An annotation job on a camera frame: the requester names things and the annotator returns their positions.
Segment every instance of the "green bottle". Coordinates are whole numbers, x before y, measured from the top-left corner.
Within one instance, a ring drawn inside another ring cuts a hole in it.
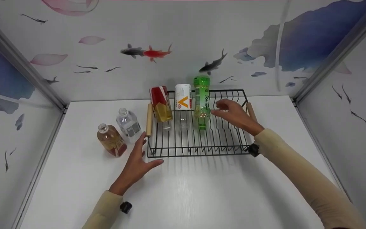
[[[194,79],[194,89],[196,92],[196,106],[194,116],[198,119],[199,129],[206,129],[207,122],[210,119],[210,78],[205,75]]]

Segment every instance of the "hand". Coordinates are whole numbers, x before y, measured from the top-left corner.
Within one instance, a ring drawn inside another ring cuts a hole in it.
[[[238,103],[225,99],[217,101],[216,105],[219,110],[212,110],[211,113],[213,115],[227,120],[229,123],[238,128],[244,129],[251,135],[256,136],[264,130],[263,126],[247,115]]]
[[[110,192],[123,196],[128,188],[139,181],[147,172],[164,162],[162,159],[148,163],[144,162],[142,157],[145,155],[145,151],[142,152],[142,146],[146,143],[145,135],[146,133],[143,132],[138,141],[136,141],[124,169],[109,188]]]

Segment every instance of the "red fish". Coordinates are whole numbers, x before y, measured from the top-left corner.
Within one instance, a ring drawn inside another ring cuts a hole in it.
[[[151,61],[155,62],[154,58],[164,58],[164,56],[166,56],[167,54],[170,54],[172,51],[170,51],[172,44],[170,44],[169,49],[167,50],[167,52],[163,52],[161,50],[153,50],[152,46],[149,46],[149,50],[148,51],[144,51],[144,56],[147,56],[149,58],[151,58]]]

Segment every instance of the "dish rack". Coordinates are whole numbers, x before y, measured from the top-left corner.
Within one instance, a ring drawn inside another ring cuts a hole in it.
[[[180,129],[175,119],[174,110],[176,97],[174,91],[168,91],[172,107],[173,120],[171,128],[164,129],[163,123],[154,119],[152,105],[148,105],[146,135],[148,137],[148,158],[185,157],[185,156],[220,156],[248,155],[257,156],[258,146],[253,144],[251,135],[239,129],[226,120],[211,115],[206,130],[199,130],[194,110],[189,110],[188,128]],[[244,90],[209,90],[210,109],[217,109],[216,102],[229,99],[239,103],[250,116],[256,120],[251,104]],[[192,90],[192,107],[195,105],[194,90]]]

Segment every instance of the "white table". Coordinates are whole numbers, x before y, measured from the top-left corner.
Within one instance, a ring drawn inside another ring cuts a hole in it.
[[[248,100],[264,127],[281,135],[335,183],[288,96]],[[113,158],[98,142],[97,126],[116,126],[118,109],[126,107],[144,128],[148,103],[70,103],[21,229],[80,229],[132,148]],[[262,155],[165,158],[124,200],[133,208],[128,215],[120,213],[113,228],[322,228],[293,184]]]

